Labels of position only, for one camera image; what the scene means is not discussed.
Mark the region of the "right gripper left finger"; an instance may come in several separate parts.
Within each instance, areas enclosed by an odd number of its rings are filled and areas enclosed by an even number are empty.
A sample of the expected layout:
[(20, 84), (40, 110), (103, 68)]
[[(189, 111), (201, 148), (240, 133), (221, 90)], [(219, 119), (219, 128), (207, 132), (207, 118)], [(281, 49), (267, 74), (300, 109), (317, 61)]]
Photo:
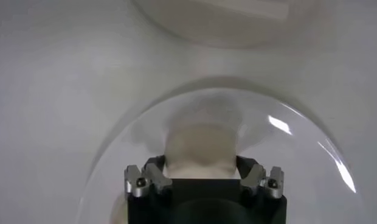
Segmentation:
[(153, 188), (161, 194), (172, 187), (173, 181), (164, 175), (166, 157), (164, 155), (149, 158), (142, 170), (136, 165), (129, 165), (124, 170), (125, 196), (146, 197)]

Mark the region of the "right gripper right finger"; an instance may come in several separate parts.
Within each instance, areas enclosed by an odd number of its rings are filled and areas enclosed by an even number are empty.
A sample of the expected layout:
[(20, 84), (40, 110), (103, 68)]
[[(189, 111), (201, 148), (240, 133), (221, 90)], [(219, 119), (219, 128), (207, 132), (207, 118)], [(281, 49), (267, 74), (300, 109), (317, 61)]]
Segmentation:
[(256, 160), (243, 156), (236, 157), (236, 165), (240, 184), (252, 195), (262, 191), (266, 198), (282, 198), (284, 171), (280, 167), (274, 166), (267, 175), (265, 168)]

